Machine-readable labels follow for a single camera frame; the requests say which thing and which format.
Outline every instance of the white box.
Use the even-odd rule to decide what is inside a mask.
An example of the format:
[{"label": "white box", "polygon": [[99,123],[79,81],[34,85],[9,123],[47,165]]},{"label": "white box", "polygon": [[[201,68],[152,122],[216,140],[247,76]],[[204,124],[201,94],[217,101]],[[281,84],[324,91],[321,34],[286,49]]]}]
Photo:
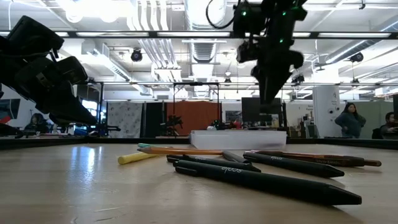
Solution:
[{"label": "white box", "polygon": [[283,149],[286,146],[285,131],[194,130],[190,138],[197,149],[258,150]]}]

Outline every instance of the yellow highlighter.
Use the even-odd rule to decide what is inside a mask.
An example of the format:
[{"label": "yellow highlighter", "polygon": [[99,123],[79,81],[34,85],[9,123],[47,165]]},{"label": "yellow highlighter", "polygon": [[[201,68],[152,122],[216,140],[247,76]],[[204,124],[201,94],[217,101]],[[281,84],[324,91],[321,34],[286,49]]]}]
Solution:
[{"label": "yellow highlighter", "polygon": [[118,158],[118,163],[120,165],[123,165],[123,164],[128,164],[130,162],[137,162],[137,161],[141,161],[143,159],[148,159],[148,158],[152,158],[152,157],[156,157],[156,156],[161,156],[161,155],[137,152],[137,153],[130,154],[130,155],[120,156]]}]

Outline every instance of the woman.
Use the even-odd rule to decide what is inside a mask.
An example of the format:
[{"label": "woman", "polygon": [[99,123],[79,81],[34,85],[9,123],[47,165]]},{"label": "woman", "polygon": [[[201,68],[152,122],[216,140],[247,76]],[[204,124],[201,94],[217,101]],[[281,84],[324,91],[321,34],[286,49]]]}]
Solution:
[{"label": "woman", "polygon": [[344,111],[335,119],[335,123],[341,127],[344,138],[359,138],[366,119],[358,114],[353,103],[347,103]]},{"label": "woman", "polygon": [[380,134],[383,139],[398,139],[398,124],[394,112],[386,114],[386,124],[380,127]]},{"label": "woman", "polygon": [[30,123],[25,127],[25,131],[40,131],[40,133],[47,133],[49,128],[47,127],[47,122],[43,115],[40,113],[35,113],[32,115]]}]

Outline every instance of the black pen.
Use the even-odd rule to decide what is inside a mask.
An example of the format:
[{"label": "black pen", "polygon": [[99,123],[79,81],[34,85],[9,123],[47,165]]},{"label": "black pen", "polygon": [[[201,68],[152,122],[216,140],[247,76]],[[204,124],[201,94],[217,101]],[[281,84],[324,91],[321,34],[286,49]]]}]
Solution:
[{"label": "black pen", "polygon": [[230,168],[237,168],[237,169],[242,169],[242,170],[250,170],[254,172],[261,172],[260,169],[252,166],[251,164],[244,164],[240,162],[230,162],[230,161],[222,161],[219,159],[208,159],[208,158],[203,158],[203,157],[197,157],[197,156],[188,156],[188,155],[167,155],[166,156],[167,161],[169,162],[177,162],[179,160],[185,160],[185,161],[192,161],[192,162],[200,162],[204,164],[210,164],[210,165],[215,165],[215,166],[223,166],[223,167],[230,167]]},{"label": "black pen", "polygon": [[250,161],[248,161],[245,158],[242,158],[232,152],[229,151],[223,151],[223,157],[224,159],[228,160],[228,161],[232,161],[232,162],[242,162],[242,163],[247,163],[247,164],[251,164]]},{"label": "black pen", "polygon": [[342,177],[344,172],[330,165],[317,164],[314,162],[298,161],[295,159],[286,159],[277,156],[267,156],[263,154],[245,152],[245,159],[252,162],[267,164],[270,166],[280,167],[288,170],[302,172],[304,174],[315,175],[319,177]]},{"label": "black pen", "polygon": [[173,166],[175,171],[181,174],[206,177],[324,205],[360,205],[362,203],[361,196],[322,182],[183,160],[174,162]]}]

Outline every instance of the wooden table surface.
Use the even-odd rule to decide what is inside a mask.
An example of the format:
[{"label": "wooden table surface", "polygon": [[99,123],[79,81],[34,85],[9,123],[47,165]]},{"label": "wooden table surface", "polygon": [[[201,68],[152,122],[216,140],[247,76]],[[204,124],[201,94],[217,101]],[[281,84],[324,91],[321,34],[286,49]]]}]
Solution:
[{"label": "wooden table surface", "polygon": [[263,172],[349,190],[362,205],[319,206],[178,174],[165,157],[119,166],[136,145],[87,144],[0,151],[1,223],[397,223],[398,151],[287,145],[286,151],[382,161],[323,179],[255,164]]}]

